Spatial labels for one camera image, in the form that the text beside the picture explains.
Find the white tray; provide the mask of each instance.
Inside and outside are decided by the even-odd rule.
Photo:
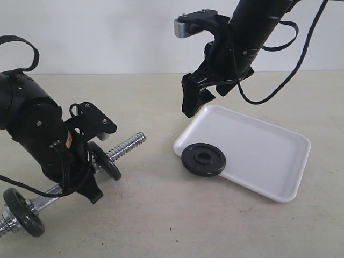
[[[176,139],[174,152],[180,157],[196,142],[225,154],[220,176],[282,203],[296,197],[311,149],[299,133],[216,105],[201,108]]]

